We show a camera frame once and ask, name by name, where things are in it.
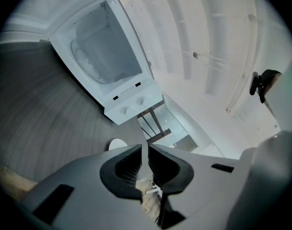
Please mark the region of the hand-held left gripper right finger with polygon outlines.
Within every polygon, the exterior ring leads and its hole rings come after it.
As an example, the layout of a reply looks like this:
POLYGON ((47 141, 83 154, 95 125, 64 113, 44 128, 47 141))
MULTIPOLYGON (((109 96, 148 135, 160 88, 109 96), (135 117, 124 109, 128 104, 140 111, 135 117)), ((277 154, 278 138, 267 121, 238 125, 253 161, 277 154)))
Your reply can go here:
POLYGON ((252 157, 252 149, 234 160, 150 144, 149 167, 163 192, 158 225, 170 230, 230 229, 227 222, 252 157))

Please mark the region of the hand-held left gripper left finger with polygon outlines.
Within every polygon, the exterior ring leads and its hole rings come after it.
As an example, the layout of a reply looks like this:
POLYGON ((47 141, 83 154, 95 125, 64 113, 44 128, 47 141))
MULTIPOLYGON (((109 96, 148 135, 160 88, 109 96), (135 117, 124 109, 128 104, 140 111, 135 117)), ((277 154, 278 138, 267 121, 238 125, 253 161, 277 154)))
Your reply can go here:
POLYGON ((155 230, 136 177, 141 145, 76 159, 40 181, 22 204, 49 230, 155 230))

